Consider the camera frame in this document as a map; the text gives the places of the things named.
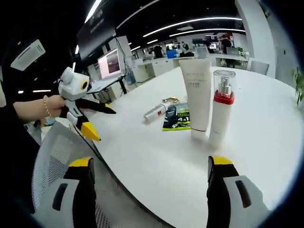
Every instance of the bracelet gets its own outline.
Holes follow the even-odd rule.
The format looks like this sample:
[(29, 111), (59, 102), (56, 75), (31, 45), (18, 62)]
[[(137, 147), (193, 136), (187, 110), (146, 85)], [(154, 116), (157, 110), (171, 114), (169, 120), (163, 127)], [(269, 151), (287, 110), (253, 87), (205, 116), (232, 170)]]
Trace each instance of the bracelet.
[(48, 98), (48, 96), (46, 96), (46, 95), (43, 96), (44, 107), (46, 108), (46, 111), (47, 111), (48, 116), (49, 116), (49, 117), (52, 117), (51, 113), (49, 113), (49, 110), (48, 110), (47, 98)]

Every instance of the ceiling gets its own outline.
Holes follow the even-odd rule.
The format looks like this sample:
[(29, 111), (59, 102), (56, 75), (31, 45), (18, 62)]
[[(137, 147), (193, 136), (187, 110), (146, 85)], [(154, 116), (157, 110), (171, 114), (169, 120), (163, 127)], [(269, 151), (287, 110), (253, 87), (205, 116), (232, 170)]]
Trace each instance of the ceiling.
[[(0, 4), (1, 43), (0, 62), (7, 93), (18, 100), (30, 100), (43, 96), (33, 90), (52, 89), (57, 93), (53, 81), (60, 77), (67, 66), (75, 61), (76, 35), (95, 0), (29, 0), (9, 1)], [(192, 26), (194, 29), (227, 28), (243, 29), (233, 20), (209, 20), (172, 27), (148, 37), (143, 35), (174, 23), (205, 17), (239, 17), (234, 0), (187, 0), (178, 4), (175, 0), (103, 0), (115, 1), (113, 19), (116, 27), (127, 20), (116, 33), (126, 35), (131, 48), (147, 46), (147, 42), (171, 39), (169, 35), (180, 32), (177, 29)], [(10, 67), (10, 63), (34, 40), (39, 39), (46, 50), (35, 63), (21, 72)], [(76, 71), (83, 65), (77, 63)]]

